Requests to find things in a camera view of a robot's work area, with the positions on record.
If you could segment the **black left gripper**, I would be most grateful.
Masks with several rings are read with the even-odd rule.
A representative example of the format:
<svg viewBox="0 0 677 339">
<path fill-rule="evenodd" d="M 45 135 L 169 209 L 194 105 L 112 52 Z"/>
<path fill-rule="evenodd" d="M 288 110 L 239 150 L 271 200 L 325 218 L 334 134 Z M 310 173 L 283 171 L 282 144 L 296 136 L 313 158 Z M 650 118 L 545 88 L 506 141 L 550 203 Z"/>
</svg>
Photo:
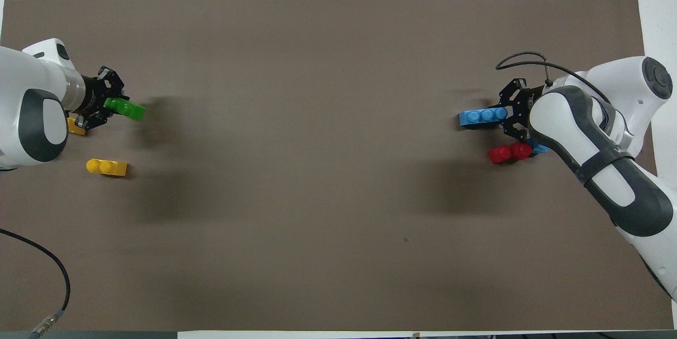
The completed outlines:
<svg viewBox="0 0 677 339">
<path fill-rule="evenodd" d="M 78 127 L 92 130 L 104 125 L 114 111 L 103 108 L 106 98 L 125 98 L 125 84 L 113 69 L 102 65 L 97 77 L 82 76 L 85 95 L 79 105 Z"/>
</svg>

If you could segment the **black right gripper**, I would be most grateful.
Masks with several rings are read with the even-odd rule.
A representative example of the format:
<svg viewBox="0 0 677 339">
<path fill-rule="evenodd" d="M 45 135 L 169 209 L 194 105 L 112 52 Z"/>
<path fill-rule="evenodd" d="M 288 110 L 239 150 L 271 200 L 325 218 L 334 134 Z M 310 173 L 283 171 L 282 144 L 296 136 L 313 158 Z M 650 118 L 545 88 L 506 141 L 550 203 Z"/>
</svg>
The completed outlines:
<svg viewBox="0 0 677 339">
<path fill-rule="evenodd" d="M 503 133 L 520 142 L 529 139 L 528 120 L 535 101 L 543 95 L 543 86 L 527 88 L 526 80 L 514 78 L 498 94 L 498 102 L 489 108 L 513 108 L 514 116 L 500 122 Z"/>
</svg>

